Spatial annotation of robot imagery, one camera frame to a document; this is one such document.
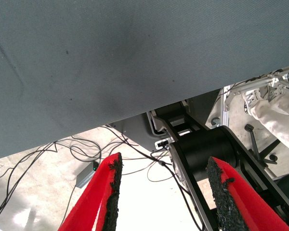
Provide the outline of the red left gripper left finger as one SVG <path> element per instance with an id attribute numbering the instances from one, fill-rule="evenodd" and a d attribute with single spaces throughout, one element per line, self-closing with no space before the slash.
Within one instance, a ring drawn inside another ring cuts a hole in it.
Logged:
<path id="1" fill-rule="evenodd" d="M 116 230 L 122 167 L 121 153 L 105 158 L 58 230 Z"/>

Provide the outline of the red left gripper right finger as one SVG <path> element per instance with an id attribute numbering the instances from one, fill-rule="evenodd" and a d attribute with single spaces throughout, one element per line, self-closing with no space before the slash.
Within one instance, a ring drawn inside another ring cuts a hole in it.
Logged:
<path id="1" fill-rule="evenodd" d="M 212 195 L 223 231 L 289 231 L 289 225 L 227 162 L 210 157 Z"/>

